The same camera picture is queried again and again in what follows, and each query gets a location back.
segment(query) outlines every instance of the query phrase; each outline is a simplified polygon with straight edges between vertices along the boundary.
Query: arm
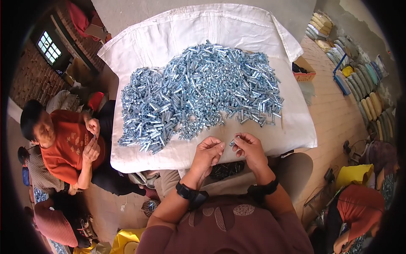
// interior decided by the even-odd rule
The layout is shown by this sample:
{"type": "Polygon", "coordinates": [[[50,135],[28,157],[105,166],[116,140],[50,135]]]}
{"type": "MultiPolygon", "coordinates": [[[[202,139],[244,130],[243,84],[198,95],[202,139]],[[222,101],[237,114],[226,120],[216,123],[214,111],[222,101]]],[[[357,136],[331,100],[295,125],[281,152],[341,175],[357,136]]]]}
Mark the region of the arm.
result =
{"type": "Polygon", "coordinates": [[[342,248],[343,245],[345,245],[348,242],[348,237],[350,235],[350,230],[348,230],[347,232],[345,232],[344,234],[340,235],[339,238],[337,238],[337,240],[335,240],[334,242],[334,253],[335,254],[339,254],[342,252],[342,248]]]}
{"type": "Polygon", "coordinates": [[[83,149],[82,153],[82,170],[78,177],[78,182],[74,185],[75,188],[87,189],[92,180],[92,162],[95,161],[100,154],[100,146],[97,144],[96,138],[92,138],[89,144],[83,149]]]}
{"type": "MultiPolygon", "coordinates": [[[[224,148],[225,143],[215,137],[204,139],[197,146],[192,166],[180,183],[190,189],[199,190],[204,178],[220,160],[224,148]]],[[[188,207],[189,201],[179,196],[176,189],[171,190],[149,218],[147,228],[162,225],[175,229],[188,207]]]]}
{"type": "MultiPolygon", "coordinates": [[[[237,151],[235,154],[237,157],[246,158],[247,165],[253,171],[257,184],[267,185],[275,180],[274,172],[268,167],[268,159],[264,154],[261,141],[249,133],[236,133],[234,136],[233,151],[237,151]]],[[[265,206],[274,217],[284,213],[296,214],[289,195],[281,185],[278,185],[274,193],[265,196],[265,206]]]]}

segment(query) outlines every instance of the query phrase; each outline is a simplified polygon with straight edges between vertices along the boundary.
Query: person's left hand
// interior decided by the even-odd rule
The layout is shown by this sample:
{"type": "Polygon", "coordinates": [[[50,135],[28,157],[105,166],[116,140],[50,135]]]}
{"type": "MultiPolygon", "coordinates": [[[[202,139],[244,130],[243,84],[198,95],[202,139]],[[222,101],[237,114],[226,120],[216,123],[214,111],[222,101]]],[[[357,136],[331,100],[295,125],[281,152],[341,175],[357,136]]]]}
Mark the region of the person's left hand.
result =
{"type": "Polygon", "coordinates": [[[342,250],[342,253],[347,253],[349,250],[350,250],[350,248],[351,248],[351,246],[352,246],[352,244],[355,242],[355,239],[352,239],[351,241],[349,241],[345,246],[344,246],[344,248],[343,248],[343,250],[342,250]]]}
{"type": "Polygon", "coordinates": [[[91,118],[91,119],[87,120],[85,122],[85,124],[86,124],[86,129],[88,131],[90,131],[96,137],[96,139],[98,139],[99,134],[100,134],[99,120],[97,120],[96,118],[91,118]]]}
{"type": "Polygon", "coordinates": [[[190,172],[200,177],[200,181],[210,174],[214,165],[218,163],[226,144],[216,137],[205,138],[196,147],[196,154],[190,167],[190,172]]]}

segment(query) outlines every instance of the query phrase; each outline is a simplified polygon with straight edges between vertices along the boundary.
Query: hand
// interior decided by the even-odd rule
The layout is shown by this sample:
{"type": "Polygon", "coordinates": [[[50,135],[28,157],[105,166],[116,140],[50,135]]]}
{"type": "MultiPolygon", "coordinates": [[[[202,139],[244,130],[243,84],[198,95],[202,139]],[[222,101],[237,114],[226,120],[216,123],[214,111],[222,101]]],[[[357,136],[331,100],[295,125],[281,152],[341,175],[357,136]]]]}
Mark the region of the hand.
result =
{"type": "Polygon", "coordinates": [[[213,136],[205,138],[197,145],[189,172],[200,178],[200,184],[210,174],[213,166],[218,163],[225,147],[224,142],[213,136]]]}
{"type": "Polygon", "coordinates": [[[86,129],[90,131],[96,137],[96,139],[98,139],[100,134],[99,120],[96,118],[89,118],[85,121],[85,125],[86,129]]]}
{"type": "Polygon", "coordinates": [[[341,244],[334,243],[333,250],[335,254],[342,253],[343,246],[341,244]]]}
{"type": "Polygon", "coordinates": [[[350,248],[351,248],[351,246],[352,246],[352,244],[355,242],[355,239],[352,239],[351,241],[349,241],[345,246],[344,246],[344,248],[343,248],[343,250],[342,250],[342,253],[347,253],[349,250],[350,250],[350,248]]]}
{"type": "Polygon", "coordinates": [[[239,158],[244,156],[247,160],[247,165],[252,171],[261,169],[268,169],[268,159],[266,158],[261,141],[254,135],[249,133],[236,133],[234,134],[235,145],[233,152],[239,158]]]}
{"type": "Polygon", "coordinates": [[[85,163],[92,163],[100,154],[100,146],[97,144],[96,138],[93,137],[89,144],[83,149],[82,157],[85,163]]]}

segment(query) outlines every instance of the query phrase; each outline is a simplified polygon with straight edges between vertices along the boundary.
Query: wrist strap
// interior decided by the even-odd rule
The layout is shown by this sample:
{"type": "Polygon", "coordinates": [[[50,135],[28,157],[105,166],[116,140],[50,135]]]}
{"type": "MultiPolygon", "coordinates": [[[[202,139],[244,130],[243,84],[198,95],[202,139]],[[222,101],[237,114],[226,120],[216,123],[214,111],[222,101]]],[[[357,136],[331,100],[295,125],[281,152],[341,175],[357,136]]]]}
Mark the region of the wrist strap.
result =
{"type": "Polygon", "coordinates": [[[279,181],[275,179],[267,185],[251,185],[247,192],[258,204],[262,204],[265,200],[265,195],[274,193],[278,187],[279,181]]]}
{"type": "Polygon", "coordinates": [[[192,190],[180,181],[176,184],[176,191],[179,196],[189,201],[189,210],[199,208],[209,197],[207,191],[192,190]]]}

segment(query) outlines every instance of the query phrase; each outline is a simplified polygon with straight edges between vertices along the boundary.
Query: maroon shirt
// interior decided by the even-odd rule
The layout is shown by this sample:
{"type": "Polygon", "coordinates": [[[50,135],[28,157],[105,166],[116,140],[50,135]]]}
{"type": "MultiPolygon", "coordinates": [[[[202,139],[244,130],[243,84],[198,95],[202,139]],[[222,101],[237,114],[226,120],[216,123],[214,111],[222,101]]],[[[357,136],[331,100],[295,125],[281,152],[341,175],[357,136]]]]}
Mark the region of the maroon shirt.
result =
{"type": "Polygon", "coordinates": [[[275,218],[249,202],[227,199],[186,213],[176,230],[147,228],[136,253],[288,254],[313,253],[313,249],[296,214],[275,218]]]}

